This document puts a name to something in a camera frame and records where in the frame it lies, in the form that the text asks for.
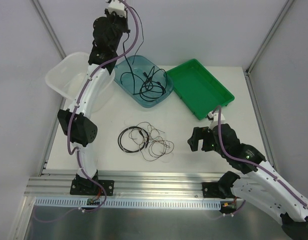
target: wire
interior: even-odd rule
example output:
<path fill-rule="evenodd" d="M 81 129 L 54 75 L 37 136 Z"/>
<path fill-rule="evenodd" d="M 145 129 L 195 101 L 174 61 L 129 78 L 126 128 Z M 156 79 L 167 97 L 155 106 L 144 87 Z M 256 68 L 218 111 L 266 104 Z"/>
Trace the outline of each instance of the wire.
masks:
<path fill-rule="evenodd" d="M 118 1 L 121 2 L 123 5 L 126 6 L 126 8 L 130 11 L 130 13 L 131 13 L 131 15 L 132 15 L 132 17 L 133 17 L 133 19 L 134 19 L 134 21 L 135 21 L 135 27 L 136 27 L 135 39 L 134 39 L 133 43 L 131 44 L 131 46 L 130 46 L 126 51 L 124 51 L 121 55 L 119 55 L 119 56 L 117 56 L 117 57 L 114 57 L 113 59 L 108 60 L 108 61 L 106 61 L 106 62 L 100 64 L 100 65 L 90 74 L 89 79 L 86 81 L 86 83 L 85 83 L 83 89 L 81 90 L 81 92 L 80 92 L 80 94 L 79 94 L 79 97 L 77 98 L 77 102 L 76 102 L 77 105 L 79 105 L 80 99 L 81 99 L 81 97 L 83 96 L 83 93 L 84 93 L 84 91 L 86 90 L 86 87 L 87 87 L 88 83 L 91 81 L 91 79 L 92 79 L 92 77 L 95 75 L 95 73 L 96 73 L 99 69 L 101 69 L 103 66 L 105 66 L 105 65 L 107 65 L 107 64 L 109 64 L 109 63 L 111 63 L 111 62 L 113 62 L 113 61 L 116 61 L 116 60 L 120 59 L 121 57 L 125 56 L 125 55 L 126 55 L 127 53 L 129 53 L 129 52 L 134 48 L 134 46 L 136 45 L 136 42 L 137 42 L 137 39 L 138 39 L 138 34 L 139 34 L 139 28 L 138 28 L 138 21 L 137 21 L 137 18 L 136 18 L 136 16 L 135 16 L 134 12 L 132 11 L 131 7 L 130 7 L 125 1 L 123 1 L 123 0 L 118 0 Z M 74 107 L 73 113 L 72 113 L 72 115 L 71 115 L 71 117 L 70 117 L 69 124 L 68 124 L 67 148 L 68 148 L 68 153 L 69 153 L 70 155 L 73 155 L 74 152 L 75 152 L 75 150 L 78 149 L 78 147 L 75 147 L 72 151 L 71 151 L 71 149 L 70 149 L 70 134 L 71 134 L 71 127 L 72 127 L 73 119 L 74 119 L 74 116 L 75 116 L 75 114 L 76 114 L 77 109 L 78 109 L 78 106 Z"/>
<path fill-rule="evenodd" d="M 274 180 L 276 180 L 278 183 L 280 183 L 299 203 L 301 203 L 303 205 L 303 207 L 307 208 L 307 204 L 301 199 L 299 198 L 285 183 L 283 183 L 280 179 L 278 179 L 278 177 L 275 175 L 275 174 L 272 174 L 269 170 L 267 170 L 266 168 L 264 168 L 263 166 L 259 165 L 259 164 L 256 164 L 252 161 L 248 161 L 248 160 L 245 160 L 245 159 L 241 159 L 241 158 L 237 158 L 237 157 L 234 157 L 234 156 L 231 156 L 230 154 L 228 154 L 228 152 L 225 150 L 225 147 L 224 147 L 224 144 L 223 144 L 223 140 L 222 140 L 222 136 L 221 136 L 221 111 L 222 111 L 222 108 L 221 106 L 217 106 L 213 113 L 218 109 L 218 138 L 219 138 L 219 144 L 220 144 L 220 147 L 223 151 L 223 153 L 230 159 L 232 160 L 235 160 L 235 161 L 238 161 L 238 162 L 242 162 L 242 163 L 246 163 L 246 164 L 251 164 L 255 167 L 258 167 L 259 169 L 263 170 L 264 172 L 266 172 L 268 175 L 270 175 L 272 178 L 274 178 Z"/>
<path fill-rule="evenodd" d="M 113 59 L 108 60 L 108 61 L 106 61 L 106 62 L 100 64 L 100 65 L 99 65 L 97 68 L 95 68 L 95 70 L 90 74 L 89 78 L 86 80 L 86 82 L 85 82 L 85 84 L 84 84 L 84 86 L 83 86 L 83 88 L 82 88 L 82 90 L 81 90 L 81 92 L 80 92 L 80 94 L 79 94 L 79 96 L 78 96 L 78 98 L 77 98 L 77 101 L 76 101 L 77 106 L 74 107 L 73 113 L 72 113 L 72 115 L 71 115 L 71 117 L 70 117 L 70 120 L 69 120 L 69 123 L 68 123 L 68 133 L 67 133 L 67 150 L 68 150 L 68 153 L 69 153 L 70 155 L 73 155 L 73 154 L 75 153 L 75 151 L 78 150 L 78 151 L 77 151 L 77 161 L 78 161 L 79 168 L 81 169 L 81 172 L 83 173 L 83 175 L 84 175 L 89 181 L 91 181 L 92 183 L 94 183 L 95 185 L 97 185 L 97 186 L 103 191 L 103 193 L 104 193 L 104 195 L 105 195 L 104 201 L 102 201 L 96 208 L 94 208 L 94 209 L 92 209 L 92 210 L 86 210 L 86 209 L 83 210 L 83 212 L 87 212 L 87 213 L 94 212 L 94 211 L 96 211 L 97 209 L 99 209 L 99 208 L 105 203 L 105 201 L 107 200 L 107 194 L 106 194 L 106 191 L 105 191 L 105 189 L 103 188 L 103 186 L 101 186 L 98 182 L 96 182 L 96 181 L 94 181 L 93 179 L 91 179 L 91 178 L 86 174 L 85 170 L 82 168 L 82 164 L 81 164 L 80 157 L 79 157 L 79 152 L 80 152 L 80 151 L 79 151 L 79 148 L 78 148 L 78 147 L 74 147 L 74 149 L 71 150 L 71 148 L 70 148 L 71 127 L 72 127 L 72 124 L 73 124 L 73 120 L 74 120 L 76 111 L 77 111 L 77 109 L 78 109 L 78 107 L 79 107 L 80 100 L 81 100 L 81 98 L 82 98 L 82 96 L 83 96 L 83 94 L 84 94 L 84 91 L 86 90 L 86 88 L 87 88 L 89 82 L 91 81 L 92 77 L 96 74 L 96 72 L 97 72 L 99 69 L 101 69 L 101 68 L 104 67 L 105 65 L 107 65 L 107 64 L 109 64 L 109 63 L 112 63 L 113 61 L 116 61 L 116 60 L 120 59 L 121 57 L 125 56 L 125 55 L 126 55 L 127 53 L 129 53 L 129 52 L 134 48 L 134 46 L 136 45 L 136 42 L 137 42 L 137 39 L 138 39 L 138 34 L 139 34 L 139 27 L 138 27 L 137 18 L 136 18 L 136 16 L 135 16 L 134 12 L 132 11 L 131 7 L 130 7 L 124 0 L 118 0 L 118 1 L 121 2 L 123 5 L 125 5 L 125 7 L 130 11 L 130 13 L 131 13 L 131 15 L 132 15 L 132 17 L 133 17 L 133 19 L 134 19 L 134 21 L 135 21 L 135 27 L 136 27 L 135 39 L 134 39 L 133 43 L 131 44 L 131 46 L 130 46 L 126 51 L 124 51 L 121 55 L 119 55 L 119 56 L 117 56 L 117 57 L 114 57 Z M 72 211 L 74 211 L 74 210 L 79 210 L 79 209 L 80 209 L 80 207 L 79 207 L 79 208 L 76 208 L 76 207 L 75 207 L 75 208 L 72 208 L 72 209 L 70 209 L 69 211 L 67 211 L 64 215 L 62 215 L 62 216 L 60 216 L 60 217 L 58 217 L 58 218 L 56 218 L 56 219 L 54 219 L 54 220 L 44 221 L 44 220 L 40 220 L 40 219 L 38 219 L 38 218 L 36 217 L 36 215 L 35 215 L 36 208 L 35 208 L 34 211 L 33 211 L 33 217 L 34 217 L 34 219 L 35 219 L 36 221 L 41 222 L 41 223 L 53 223 L 53 222 L 56 222 L 56 221 L 61 220 L 62 218 L 64 218 L 67 214 L 71 213 Z"/>
<path fill-rule="evenodd" d="M 129 33 L 127 33 L 127 38 L 126 38 L 126 40 L 123 42 L 123 51 L 124 51 L 124 52 L 125 52 L 125 42 L 127 42 L 128 39 L 129 39 Z M 130 72 L 132 73 L 132 72 L 133 72 L 133 69 L 132 69 L 132 67 L 131 67 L 130 64 L 129 64 L 128 59 L 126 58 L 126 55 L 124 55 L 124 58 L 125 58 L 125 60 L 126 60 L 126 62 L 127 62 L 127 64 L 128 64 L 128 67 L 129 67 Z M 133 81 L 134 81 L 134 93 L 133 93 L 133 94 L 135 94 L 135 77 L 134 77 L 133 74 L 132 74 L 132 76 L 133 76 Z"/>
<path fill-rule="evenodd" d="M 236 206 L 237 197 L 234 198 L 234 201 L 230 202 L 229 204 L 235 204 Z"/>
<path fill-rule="evenodd" d="M 139 127 L 141 124 L 148 124 L 147 130 L 145 130 L 143 127 Z M 122 136 L 125 132 L 128 130 L 131 130 L 128 134 L 128 137 L 138 146 L 137 150 L 128 150 L 122 146 Z M 139 143 L 139 140 L 137 137 L 133 136 L 133 132 L 136 131 L 141 136 L 141 142 Z M 156 129 L 154 126 L 152 126 L 149 122 L 144 121 L 136 126 L 128 127 L 127 129 L 123 130 L 119 136 L 118 136 L 118 146 L 119 148 L 124 151 L 125 153 L 138 153 L 140 152 L 143 156 L 143 159 L 147 162 L 153 162 L 160 157 L 170 154 L 174 150 L 174 143 L 168 140 L 164 140 L 163 137 L 160 134 L 164 134 L 165 132 Z M 155 146 L 159 145 L 162 146 L 163 149 L 159 152 L 155 151 Z M 144 150 L 147 150 L 146 152 L 152 159 L 148 159 L 144 155 Z"/>
<path fill-rule="evenodd" d="M 128 150 L 128 149 L 124 148 L 123 145 L 122 145 L 122 137 L 123 137 L 123 135 L 124 135 L 128 130 L 131 130 L 131 132 L 132 132 L 133 130 L 138 130 L 139 133 L 140 133 L 140 135 L 141 135 L 142 138 L 143 138 L 142 143 L 141 143 L 141 144 L 137 144 L 137 143 L 135 142 L 135 138 L 132 138 L 132 137 L 130 137 L 130 135 L 129 135 L 129 138 L 132 139 L 137 145 L 139 145 L 139 148 L 138 148 L 137 150 Z M 142 149 L 144 149 L 144 148 L 148 145 L 148 142 L 149 142 L 149 134 L 148 134 L 147 131 L 145 131 L 145 130 L 142 129 L 141 127 L 138 127 L 138 126 L 130 126 L 130 127 L 126 128 L 125 130 L 123 130 L 123 131 L 119 134 L 117 141 L 118 141 L 118 146 L 119 146 L 119 148 L 120 148 L 122 151 L 124 151 L 125 153 L 127 153 L 127 154 L 137 153 L 137 152 L 140 152 Z"/>
<path fill-rule="evenodd" d="M 146 77 L 145 80 L 143 80 L 140 76 L 133 73 L 128 59 L 126 59 L 126 62 L 127 62 L 129 69 L 131 71 L 123 72 L 120 75 L 120 83 L 121 83 L 121 85 L 123 85 L 122 78 L 123 78 L 124 75 L 131 74 L 132 77 L 133 77 L 133 81 L 134 81 L 133 95 L 139 95 L 139 97 L 142 100 L 144 100 L 145 102 L 154 102 L 166 93 L 168 77 L 167 77 L 167 73 L 164 69 L 159 68 L 157 71 L 155 71 L 155 66 L 153 66 L 150 69 L 149 73 L 146 73 L 146 72 L 143 73 L 143 75 Z M 159 71 L 163 71 L 163 73 L 164 73 L 163 76 L 165 76 L 165 86 L 162 86 L 162 84 L 159 81 L 153 81 L 154 75 L 157 74 Z M 136 91 L 136 89 L 135 89 L 135 77 L 137 77 L 138 79 L 140 79 L 143 82 L 137 93 L 135 92 Z M 153 95 L 149 96 L 146 93 L 154 93 L 154 95 L 157 95 L 157 96 L 153 96 Z"/>
<path fill-rule="evenodd" d="M 135 61 L 135 56 L 136 56 L 136 54 L 137 54 L 137 52 L 138 52 L 138 50 L 140 49 L 140 47 L 143 45 L 143 43 L 144 43 L 144 29 L 143 29 L 143 23 L 142 23 L 142 20 L 140 19 L 140 16 L 139 16 L 139 14 L 137 13 L 137 11 L 131 6 L 130 7 L 132 10 L 134 10 L 134 12 L 137 14 L 137 16 L 138 16 L 138 19 L 139 19 L 139 22 L 140 22 L 140 27 L 141 27 L 141 29 L 142 29 L 142 43 L 139 45 L 139 47 L 137 48 L 137 50 L 136 50 L 136 52 L 135 52 L 135 54 L 134 54 L 134 58 L 133 58 L 133 62 L 132 62 L 132 65 L 134 64 L 134 61 Z"/>
<path fill-rule="evenodd" d="M 221 218 L 223 218 L 223 217 L 228 217 L 228 216 L 232 216 L 232 217 L 233 217 L 235 214 L 237 214 L 237 213 L 239 213 L 239 212 L 241 211 L 241 209 L 244 207 L 245 203 L 246 203 L 246 200 L 244 200 L 244 201 L 242 202 L 242 204 L 239 206 L 239 208 L 238 208 L 236 211 L 232 212 L 232 213 L 223 214 L 223 215 L 220 215 L 220 216 L 217 216 L 217 217 L 209 217 L 209 216 L 207 216 L 207 215 L 206 215 L 206 216 L 207 216 L 207 218 L 208 218 L 209 220 L 212 220 L 212 221 L 221 219 Z"/>
<path fill-rule="evenodd" d="M 98 194 L 92 198 L 92 202 L 97 201 L 102 193 L 101 188 L 99 188 Z"/>
<path fill-rule="evenodd" d="M 34 218 L 36 221 L 38 221 L 38 222 L 40 222 L 40 223 L 43 223 L 43 224 L 50 224 L 50 223 L 57 222 L 57 221 L 63 219 L 63 218 L 64 218 L 65 216 L 67 216 L 69 213 L 73 212 L 74 210 L 79 210 L 78 207 L 75 207 L 75 208 L 70 209 L 70 210 L 67 211 L 65 214 L 61 215 L 60 217 L 58 217 L 58 218 L 56 218 L 56 219 L 53 219 L 53 220 L 40 220 L 40 219 L 37 218 L 37 216 L 36 216 L 36 210 L 37 210 L 37 208 L 38 208 L 38 207 L 36 206 L 36 207 L 34 207 L 34 209 L 33 209 L 33 213 L 32 213 L 33 218 Z"/>

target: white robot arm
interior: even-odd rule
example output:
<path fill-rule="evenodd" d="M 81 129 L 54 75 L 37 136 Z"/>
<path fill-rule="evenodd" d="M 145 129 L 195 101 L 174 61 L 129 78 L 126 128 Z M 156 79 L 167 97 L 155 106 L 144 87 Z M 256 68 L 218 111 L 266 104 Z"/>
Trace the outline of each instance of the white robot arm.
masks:
<path fill-rule="evenodd" d="M 121 55 L 116 50 L 123 33 L 129 33 L 127 10 L 132 15 L 136 31 L 131 46 Z M 92 142 L 97 135 L 97 126 L 90 120 L 93 104 L 107 78 L 115 75 L 117 59 L 126 55 L 135 46 L 139 34 L 138 22 L 132 8 L 124 0 L 112 0 L 105 15 L 93 23 L 93 48 L 89 56 L 89 66 L 83 84 L 74 101 L 66 110 L 59 110 L 58 120 L 65 135 L 69 154 L 77 153 L 79 165 L 73 180 L 71 194 L 94 195 L 104 188 L 98 183 L 96 156 Z"/>
<path fill-rule="evenodd" d="M 293 240 L 308 239 L 308 199 L 284 180 L 253 146 L 240 143 L 219 112 L 210 113 L 209 127 L 195 127 L 188 143 L 192 151 L 203 139 L 203 151 L 216 151 L 235 169 L 259 185 L 252 185 L 228 171 L 214 187 L 207 189 L 216 198 L 238 197 L 275 219 Z"/>

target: blue tray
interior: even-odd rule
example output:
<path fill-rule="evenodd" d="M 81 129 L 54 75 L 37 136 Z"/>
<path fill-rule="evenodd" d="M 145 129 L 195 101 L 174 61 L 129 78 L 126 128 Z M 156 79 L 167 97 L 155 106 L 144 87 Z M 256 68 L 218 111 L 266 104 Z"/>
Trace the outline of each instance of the blue tray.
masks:
<path fill-rule="evenodd" d="M 160 82 L 162 86 L 166 86 L 165 90 L 166 92 L 162 95 L 162 90 L 159 87 L 155 87 L 152 90 L 156 92 L 146 92 L 145 95 L 151 98 L 158 98 L 153 101 L 145 101 L 141 98 L 141 96 L 138 94 L 140 91 L 140 88 L 143 84 L 143 82 L 146 80 L 146 76 L 144 73 L 149 75 L 150 71 L 153 72 L 152 68 L 154 67 L 154 71 L 159 70 L 159 67 L 153 64 L 151 61 L 146 59 L 143 56 L 136 55 L 135 59 L 134 56 L 130 56 L 127 58 L 129 64 L 132 67 L 133 73 L 135 75 L 138 75 L 141 80 L 135 76 L 135 94 L 134 94 L 134 81 L 133 77 L 130 74 L 130 69 L 127 65 L 126 60 L 121 62 L 120 64 L 115 66 L 115 82 L 126 92 L 128 93 L 136 102 L 138 102 L 141 106 L 144 108 L 151 108 L 155 106 L 156 104 L 163 101 L 165 98 L 167 98 L 170 93 L 173 91 L 174 83 L 170 76 L 167 76 L 164 71 L 160 70 L 158 71 L 152 78 L 153 82 Z"/>

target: white table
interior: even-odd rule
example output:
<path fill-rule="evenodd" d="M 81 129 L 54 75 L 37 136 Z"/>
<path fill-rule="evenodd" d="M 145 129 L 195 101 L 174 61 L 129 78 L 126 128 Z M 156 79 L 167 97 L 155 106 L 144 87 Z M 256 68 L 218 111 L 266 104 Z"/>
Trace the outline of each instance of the white table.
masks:
<path fill-rule="evenodd" d="M 165 70 L 173 66 L 160 66 Z M 226 122 L 236 131 L 242 143 L 256 147 L 265 155 L 254 109 L 246 81 L 240 67 L 206 67 L 234 96 L 235 100 L 222 113 Z M 154 173 L 224 173 L 236 172 L 215 152 L 192 152 L 187 140 L 194 127 L 209 126 L 210 121 L 199 121 L 174 92 L 152 108 L 143 108 L 128 96 L 115 82 L 115 93 L 108 103 L 93 113 L 92 121 L 98 127 L 95 151 L 98 170 L 132 171 Z M 150 122 L 166 132 L 166 138 L 175 144 L 175 149 L 154 162 L 146 162 L 140 153 L 127 154 L 117 144 L 119 133 L 140 122 Z M 48 170 L 76 170 L 75 156 L 67 152 L 66 136 L 58 127 L 48 160 Z"/>

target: white plastic container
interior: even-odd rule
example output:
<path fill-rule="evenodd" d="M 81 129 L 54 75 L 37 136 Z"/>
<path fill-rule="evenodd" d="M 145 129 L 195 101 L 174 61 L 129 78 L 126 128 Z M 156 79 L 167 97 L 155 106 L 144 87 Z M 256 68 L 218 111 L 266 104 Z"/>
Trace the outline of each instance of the white plastic container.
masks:
<path fill-rule="evenodd" d="M 81 84 L 87 73 L 89 54 L 75 52 L 68 55 L 57 66 L 51 69 L 45 77 L 46 84 L 66 99 L 73 101 L 78 94 Z M 104 88 L 99 92 L 93 106 L 93 112 L 97 112 L 114 94 L 113 81 L 115 71 L 106 79 Z"/>

